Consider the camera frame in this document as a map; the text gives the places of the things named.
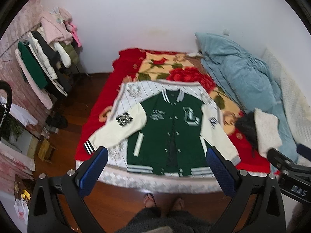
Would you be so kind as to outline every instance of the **green varsity jacket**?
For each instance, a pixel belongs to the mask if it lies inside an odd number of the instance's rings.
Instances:
[[[84,147],[92,154],[128,138],[128,171],[188,176],[211,173],[206,151],[215,146],[237,164],[234,145],[209,106],[181,90],[164,89],[97,130]]]

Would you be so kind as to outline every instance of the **wooden stool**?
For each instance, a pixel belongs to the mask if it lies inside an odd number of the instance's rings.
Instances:
[[[54,150],[57,150],[57,149],[54,146],[52,146],[48,140],[44,139],[39,149],[38,157],[42,161],[46,161],[52,164],[51,157],[52,157]]]

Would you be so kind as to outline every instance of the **striped collar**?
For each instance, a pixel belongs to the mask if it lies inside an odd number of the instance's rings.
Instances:
[[[163,89],[162,90],[162,96],[163,96],[163,99],[164,101],[166,101],[167,103],[169,103],[169,98],[167,97],[167,94],[166,94],[166,89]],[[179,89],[179,94],[178,94],[178,97],[176,99],[176,101],[179,103],[179,102],[182,102],[183,101],[183,98],[185,96],[185,93]]]

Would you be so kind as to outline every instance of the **metal bolt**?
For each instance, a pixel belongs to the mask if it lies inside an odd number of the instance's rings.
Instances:
[[[247,175],[247,171],[245,171],[245,170],[240,170],[240,175],[246,176],[246,175]]]
[[[46,177],[45,173],[41,173],[41,174],[39,175],[39,179],[40,179],[40,180],[43,180],[45,177]]]
[[[275,175],[273,173],[269,173],[270,179],[275,179]]]
[[[75,170],[70,169],[70,170],[68,170],[67,175],[72,176],[72,175],[74,175],[75,173],[76,173]]]

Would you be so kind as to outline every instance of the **light blue comforter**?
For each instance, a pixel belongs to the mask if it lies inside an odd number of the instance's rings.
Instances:
[[[286,120],[281,90],[267,64],[232,40],[210,33],[195,35],[206,71],[246,113],[258,108],[279,119],[278,132],[282,140],[279,151],[296,162],[296,144]]]

